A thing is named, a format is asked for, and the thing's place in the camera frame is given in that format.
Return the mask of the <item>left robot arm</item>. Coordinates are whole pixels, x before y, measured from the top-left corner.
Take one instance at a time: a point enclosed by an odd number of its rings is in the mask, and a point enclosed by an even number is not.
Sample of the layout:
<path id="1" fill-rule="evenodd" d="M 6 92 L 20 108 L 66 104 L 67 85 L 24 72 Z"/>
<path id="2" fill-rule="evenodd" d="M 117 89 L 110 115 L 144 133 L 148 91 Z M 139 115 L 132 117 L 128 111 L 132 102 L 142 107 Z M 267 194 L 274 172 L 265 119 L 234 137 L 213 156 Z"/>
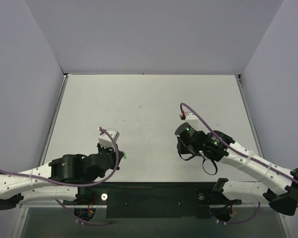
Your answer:
<path id="1" fill-rule="evenodd" d="M 119 169 L 123 151 L 97 146 L 88 156 L 66 154 L 42 166 L 24 172 L 0 169 L 0 210 L 9 210 L 30 201 L 61 199 L 87 204 L 92 191 L 87 187 L 111 178 L 106 172 Z"/>

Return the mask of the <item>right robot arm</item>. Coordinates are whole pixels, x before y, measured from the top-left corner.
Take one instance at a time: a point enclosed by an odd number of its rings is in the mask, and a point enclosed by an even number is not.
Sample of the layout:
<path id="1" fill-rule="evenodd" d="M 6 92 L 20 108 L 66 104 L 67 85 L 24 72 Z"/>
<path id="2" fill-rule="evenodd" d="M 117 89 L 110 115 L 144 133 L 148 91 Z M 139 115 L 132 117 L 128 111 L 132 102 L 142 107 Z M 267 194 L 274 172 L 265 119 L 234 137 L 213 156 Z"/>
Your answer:
<path id="1" fill-rule="evenodd" d="M 228 200 L 268 204 L 273 210 L 293 216 L 298 207 L 298 168 L 277 166 L 253 151 L 245 149 L 230 136 L 214 131 L 205 134 L 189 123 L 181 124 L 175 131 L 179 155 L 202 157 L 213 164 L 232 166 L 254 178 L 254 181 L 218 179 L 212 190 L 213 200 Z"/>

